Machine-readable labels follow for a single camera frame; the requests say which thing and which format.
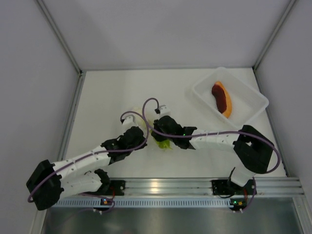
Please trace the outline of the green fake celery stalk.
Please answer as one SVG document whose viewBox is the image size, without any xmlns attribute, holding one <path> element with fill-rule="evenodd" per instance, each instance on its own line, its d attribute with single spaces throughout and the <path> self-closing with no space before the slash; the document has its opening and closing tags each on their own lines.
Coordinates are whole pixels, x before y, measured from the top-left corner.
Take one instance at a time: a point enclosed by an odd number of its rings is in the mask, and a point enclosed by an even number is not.
<svg viewBox="0 0 312 234">
<path fill-rule="evenodd" d="M 164 136 L 157 134 L 154 131 L 151 131 L 151 136 L 156 142 L 157 146 L 163 150 L 172 150 L 171 142 Z"/>
</svg>

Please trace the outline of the clear zip top bag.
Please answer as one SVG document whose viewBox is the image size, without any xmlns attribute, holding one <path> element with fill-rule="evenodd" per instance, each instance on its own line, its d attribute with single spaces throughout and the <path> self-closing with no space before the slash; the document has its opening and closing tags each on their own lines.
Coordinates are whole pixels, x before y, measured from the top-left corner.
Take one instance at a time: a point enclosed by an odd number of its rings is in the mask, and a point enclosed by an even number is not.
<svg viewBox="0 0 312 234">
<path fill-rule="evenodd" d="M 139 113 L 140 115 L 143 115 L 143 114 L 142 114 L 142 109 L 139 108 L 139 107 L 133 107 L 133 108 L 131 109 L 131 111 L 134 111 L 134 112 L 136 112 L 136 113 Z M 153 124 L 153 120 L 154 120 L 154 115 L 151 114 L 151 113 L 148 112 L 148 111 L 145 111 L 145 117 L 146 117 L 147 122 L 148 122 L 150 125 L 152 125 L 152 124 Z M 146 132 L 147 127 L 146 127 L 146 124 L 145 124 L 144 120 L 143 120 L 141 117 L 136 117 L 136 123 L 138 124 L 138 126 L 139 126 L 144 132 Z M 152 131 L 152 130 L 149 128 L 149 132 L 150 132 L 149 141 L 150 141 L 150 142 L 153 142 L 153 144 L 154 144 L 155 146 L 157 146 L 156 142 L 154 141 L 153 137 L 151 136 L 151 131 Z"/>
</svg>

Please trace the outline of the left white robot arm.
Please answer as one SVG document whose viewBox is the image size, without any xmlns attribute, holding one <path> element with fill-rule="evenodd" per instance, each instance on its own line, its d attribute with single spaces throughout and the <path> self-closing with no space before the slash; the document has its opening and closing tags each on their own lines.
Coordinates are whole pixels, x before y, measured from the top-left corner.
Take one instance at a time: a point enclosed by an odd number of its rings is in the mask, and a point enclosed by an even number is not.
<svg viewBox="0 0 312 234">
<path fill-rule="evenodd" d="M 148 132 L 132 126 L 87 153 L 63 161 L 41 161 L 26 182 L 30 193 L 27 201 L 43 211 L 72 195 L 108 193 L 110 178 L 102 168 L 124 160 L 135 150 L 143 149 L 148 137 Z"/>
</svg>

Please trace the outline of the orange purple fake fruit slice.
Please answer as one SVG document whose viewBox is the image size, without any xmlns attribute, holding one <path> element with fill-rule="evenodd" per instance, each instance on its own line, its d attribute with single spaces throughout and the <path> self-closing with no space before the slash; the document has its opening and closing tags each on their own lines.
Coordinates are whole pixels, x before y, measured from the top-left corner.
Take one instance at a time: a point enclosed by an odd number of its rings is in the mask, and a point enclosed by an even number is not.
<svg viewBox="0 0 312 234">
<path fill-rule="evenodd" d="M 220 81 L 217 81 L 213 85 L 211 93 L 215 98 L 218 111 L 225 118 L 229 118 L 232 114 L 232 100 L 224 85 Z"/>
</svg>

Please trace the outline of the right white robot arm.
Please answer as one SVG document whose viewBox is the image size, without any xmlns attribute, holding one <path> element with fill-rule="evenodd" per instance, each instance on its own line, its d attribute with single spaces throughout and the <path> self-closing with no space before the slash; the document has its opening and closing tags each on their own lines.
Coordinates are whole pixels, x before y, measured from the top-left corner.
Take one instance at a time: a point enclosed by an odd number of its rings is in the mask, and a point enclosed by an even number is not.
<svg viewBox="0 0 312 234">
<path fill-rule="evenodd" d="M 170 116 L 154 121 L 152 137 L 158 143 L 166 140 L 183 150 L 213 149 L 235 153 L 240 164 L 235 166 L 226 182 L 230 195 L 240 193 L 255 174 L 265 174 L 271 161 L 272 144 L 259 131 L 244 125 L 240 133 L 208 135 L 196 127 L 182 127 Z"/>
</svg>

